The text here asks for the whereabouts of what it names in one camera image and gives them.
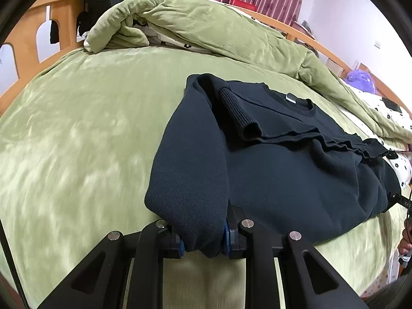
metal screw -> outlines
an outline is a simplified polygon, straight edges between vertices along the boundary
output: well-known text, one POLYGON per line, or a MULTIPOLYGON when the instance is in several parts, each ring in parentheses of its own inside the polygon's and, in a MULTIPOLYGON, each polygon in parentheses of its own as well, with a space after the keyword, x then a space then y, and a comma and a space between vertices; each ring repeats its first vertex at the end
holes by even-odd
POLYGON ((255 225, 255 223, 254 223, 252 220, 246 219, 246 220, 243 220, 243 221, 242 221, 242 225, 243 225, 245 228, 251 228, 252 226, 255 225))
POLYGON ((107 238, 111 241, 116 241, 120 238, 120 232, 112 231, 107 235, 107 238))
POLYGON ((302 238, 302 235, 300 234, 300 232, 292 231, 291 233, 289 233, 289 237, 290 239, 293 239, 294 241, 298 241, 299 239, 302 238))
POLYGON ((161 228, 161 229, 166 228, 167 227, 167 222, 165 220, 158 220, 156 222, 156 226, 158 228, 161 228))

green bed sheet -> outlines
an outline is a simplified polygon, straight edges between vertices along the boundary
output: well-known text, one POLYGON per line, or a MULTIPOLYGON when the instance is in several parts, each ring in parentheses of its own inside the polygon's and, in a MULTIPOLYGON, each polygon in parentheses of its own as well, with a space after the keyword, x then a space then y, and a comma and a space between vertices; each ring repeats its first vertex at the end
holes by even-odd
MULTIPOLYGON (((239 60, 164 46, 69 53, 0 118, 0 217, 32 308, 108 232, 157 219, 144 206, 152 161, 193 73, 310 98, 346 132, 366 137, 301 81, 239 60)), ((399 243, 404 218, 394 206, 317 248, 360 294, 399 243)), ((164 271, 165 308, 244 306, 242 260, 193 252, 166 261, 164 271)), ((3 255, 0 272, 11 282, 3 255)))

purple fluffy object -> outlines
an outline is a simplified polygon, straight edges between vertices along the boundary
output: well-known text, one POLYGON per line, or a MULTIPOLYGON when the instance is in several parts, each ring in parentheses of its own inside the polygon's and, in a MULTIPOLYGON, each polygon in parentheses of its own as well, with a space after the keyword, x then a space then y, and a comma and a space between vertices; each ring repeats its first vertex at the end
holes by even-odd
POLYGON ((362 92, 368 92, 376 94, 375 84, 370 74, 363 70, 350 71, 345 78, 345 82, 352 87, 362 90, 362 92))

navy blue sweater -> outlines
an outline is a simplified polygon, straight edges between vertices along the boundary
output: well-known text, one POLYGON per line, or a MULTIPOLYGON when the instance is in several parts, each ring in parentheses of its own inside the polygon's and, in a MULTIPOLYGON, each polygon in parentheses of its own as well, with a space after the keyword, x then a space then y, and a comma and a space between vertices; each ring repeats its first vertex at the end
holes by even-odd
POLYGON ((191 75, 154 158, 146 206, 187 251, 219 252, 227 205, 269 230, 311 242, 383 212, 399 193, 376 140, 349 135, 310 100, 263 83, 191 75))

clothing tag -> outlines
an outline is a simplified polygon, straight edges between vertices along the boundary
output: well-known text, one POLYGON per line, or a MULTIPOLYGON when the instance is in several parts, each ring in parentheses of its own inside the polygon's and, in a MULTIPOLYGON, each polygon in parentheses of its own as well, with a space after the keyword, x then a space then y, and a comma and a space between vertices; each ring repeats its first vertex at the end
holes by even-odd
POLYGON ((287 100, 287 101, 296 104, 296 99, 297 99, 297 97, 294 96, 292 93, 287 93, 287 94, 286 94, 286 100, 287 100))

